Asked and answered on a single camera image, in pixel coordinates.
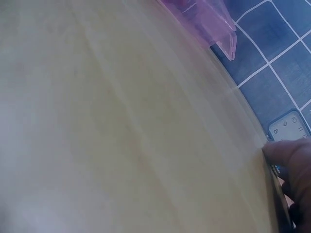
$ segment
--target pink plastic container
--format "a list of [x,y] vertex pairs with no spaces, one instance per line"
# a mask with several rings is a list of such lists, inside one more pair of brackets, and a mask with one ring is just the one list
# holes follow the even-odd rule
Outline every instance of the pink plastic container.
[[232,61],[236,27],[223,0],[158,0],[203,47],[217,44]]

